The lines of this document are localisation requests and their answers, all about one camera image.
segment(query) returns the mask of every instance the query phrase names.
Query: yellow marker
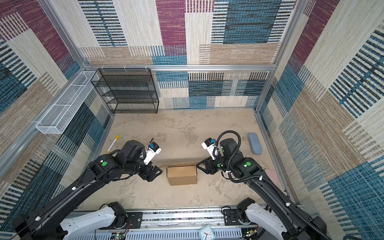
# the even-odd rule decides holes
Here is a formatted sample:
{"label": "yellow marker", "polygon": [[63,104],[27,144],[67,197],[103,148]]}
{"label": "yellow marker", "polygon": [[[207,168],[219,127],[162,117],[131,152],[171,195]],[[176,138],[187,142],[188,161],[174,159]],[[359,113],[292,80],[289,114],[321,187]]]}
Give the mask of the yellow marker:
{"label": "yellow marker", "polygon": [[113,145],[115,144],[115,142],[119,139],[120,135],[117,135],[115,137],[115,139],[113,140],[113,142],[111,143],[111,145],[109,146],[108,150],[107,150],[107,153],[109,153],[113,147]]}

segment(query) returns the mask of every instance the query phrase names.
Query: black mesh shelf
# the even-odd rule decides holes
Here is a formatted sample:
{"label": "black mesh shelf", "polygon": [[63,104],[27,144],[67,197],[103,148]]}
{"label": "black mesh shelf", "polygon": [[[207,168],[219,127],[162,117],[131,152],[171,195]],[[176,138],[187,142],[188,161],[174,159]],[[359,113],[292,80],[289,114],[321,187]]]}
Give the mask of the black mesh shelf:
{"label": "black mesh shelf", "polygon": [[159,98],[152,74],[145,68],[107,68],[91,81],[113,113],[157,113]]}
{"label": "black mesh shelf", "polygon": [[158,101],[154,98],[114,98],[107,103],[155,103]]}

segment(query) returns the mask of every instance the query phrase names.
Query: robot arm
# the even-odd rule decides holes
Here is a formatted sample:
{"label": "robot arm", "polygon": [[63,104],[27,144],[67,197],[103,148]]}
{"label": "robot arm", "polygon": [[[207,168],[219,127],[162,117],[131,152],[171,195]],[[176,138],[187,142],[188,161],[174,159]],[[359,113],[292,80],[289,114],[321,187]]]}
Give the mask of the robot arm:
{"label": "robot arm", "polygon": [[[143,180],[151,182],[162,173],[157,166],[152,166],[151,161],[144,163],[144,159],[146,159],[145,147],[135,140],[127,141],[121,150],[117,149],[99,156],[87,166],[78,179],[45,206],[29,215],[15,218],[13,220],[15,231],[22,240],[63,239],[68,233],[73,232],[73,229],[80,228],[79,224],[63,221],[64,218],[95,191],[111,181],[122,180],[120,179],[122,174],[130,176],[138,174]],[[105,215],[103,223],[95,223],[93,230],[100,225],[107,227],[112,224],[119,228],[126,224],[126,213],[121,205],[112,203],[103,210]]]}
{"label": "robot arm", "polygon": [[311,216],[293,203],[267,176],[262,167],[250,157],[243,157],[239,151],[241,137],[237,132],[225,131],[209,149],[218,149],[218,141],[225,133],[234,133],[238,143],[233,139],[220,142],[224,156],[208,157],[198,163],[197,168],[206,174],[215,174],[221,170],[228,173],[232,182],[245,183],[254,190],[273,213],[262,209],[255,201],[245,199],[237,206],[237,217],[240,223],[255,222],[277,239],[319,240],[328,239],[326,224],[320,217]]}

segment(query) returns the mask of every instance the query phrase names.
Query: gray floor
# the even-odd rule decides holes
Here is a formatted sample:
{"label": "gray floor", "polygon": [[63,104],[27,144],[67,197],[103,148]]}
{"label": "gray floor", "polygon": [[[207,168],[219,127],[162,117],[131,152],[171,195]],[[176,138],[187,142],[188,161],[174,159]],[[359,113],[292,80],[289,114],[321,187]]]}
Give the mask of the gray floor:
{"label": "gray floor", "polygon": [[[160,109],[158,114],[117,114],[102,153],[106,153],[118,134],[120,138],[114,148],[121,148],[132,139],[147,145],[154,138],[162,151],[152,161],[154,165],[162,166],[164,173],[153,182],[143,181],[137,175],[127,181],[112,182],[86,199],[79,210],[96,210],[100,205],[114,201],[126,209],[236,205],[247,197],[264,203],[249,187],[234,184],[219,172],[206,175],[199,170],[197,184],[169,185],[166,165],[203,160],[209,154],[201,143],[209,137],[216,139],[225,130],[234,130],[242,136],[240,150],[245,157],[254,158],[265,169],[275,169],[252,109]],[[261,155],[252,153],[247,138],[249,132],[259,136]],[[229,137],[237,141],[234,134],[226,134],[222,140]]]}

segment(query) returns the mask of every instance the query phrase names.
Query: white wire basket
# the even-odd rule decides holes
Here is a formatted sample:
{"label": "white wire basket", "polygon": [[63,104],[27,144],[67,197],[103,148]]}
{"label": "white wire basket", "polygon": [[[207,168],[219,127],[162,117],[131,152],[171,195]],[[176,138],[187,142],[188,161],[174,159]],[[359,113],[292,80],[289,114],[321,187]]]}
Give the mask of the white wire basket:
{"label": "white wire basket", "polygon": [[94,73],[94,71],[83,71],[76,77],[36,125],[40,132],[43,134],[62,134],[64,132],[93,88],[91,78],[94,77],[95,81],[96,78],[99,78]]}

